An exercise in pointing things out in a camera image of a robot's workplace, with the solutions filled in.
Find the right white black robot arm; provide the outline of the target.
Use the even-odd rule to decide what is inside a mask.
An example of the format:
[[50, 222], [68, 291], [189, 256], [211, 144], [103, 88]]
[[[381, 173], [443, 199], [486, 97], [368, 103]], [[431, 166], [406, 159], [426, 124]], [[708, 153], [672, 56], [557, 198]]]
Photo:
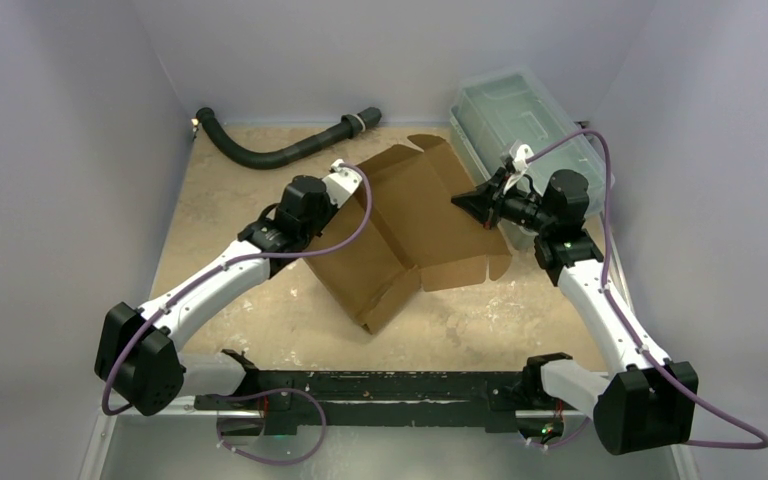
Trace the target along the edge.
[[603, 377], [567, 354], [531, 357], [516, 390], [533, 406], [559, 400], [585, 414], [613, 455], [685, 443], [695, 404], [684, 393], [697, 391], [698, 375], [646, 337], [630, 307], [613, 296], [607, 259], [584, 227], [588, 189], [582, 174], [561, 169], [544, 192], [524, 192], [501, 167], [451, 198], [486, 229], [506, 220], [535, 232], [538, 266], [573, 304], [608, 367]]

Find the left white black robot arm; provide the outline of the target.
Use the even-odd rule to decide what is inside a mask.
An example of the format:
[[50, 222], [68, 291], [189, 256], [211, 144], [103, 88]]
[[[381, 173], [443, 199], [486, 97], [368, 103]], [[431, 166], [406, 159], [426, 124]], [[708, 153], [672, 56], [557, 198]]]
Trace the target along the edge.
[[[349, 200], [366, 203], [355, 229], [339, 243], [309, 248]], [[274, 278], [298, 259], [330, 255], [355, 241], [372, 206], [368, 176], [335, 163], [322, 178], [299, 175], [280, 201], [266, 206], [214, 260], [163, 295], [138, 307], [120, 302], [106, 314], [94, 372], [103, 380], [101, 410], [155, 415], [180, 397], [208, 396], [244, 409], [257, 399], [258, 382], [243, 355], [220, 353], [190, 360], [181, 352], [192, 337], [238, 297]]]

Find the brown cardboard box sheet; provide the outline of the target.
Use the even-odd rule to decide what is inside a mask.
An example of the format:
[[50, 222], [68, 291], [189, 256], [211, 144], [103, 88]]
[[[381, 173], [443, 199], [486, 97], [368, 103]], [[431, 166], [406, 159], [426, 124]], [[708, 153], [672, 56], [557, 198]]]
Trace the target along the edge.
[[373, 210], [361, 234], [333, 253], [365, 213], [358, 191], [329, 222], [306, 263], [351, 321], [369, 334], [385, 327], [419, 291], [500, 279], [512, 255], [498, 230], [486, 230], [452, 204], [475, 184], [447, 140], [415, 134], [360, 163]]

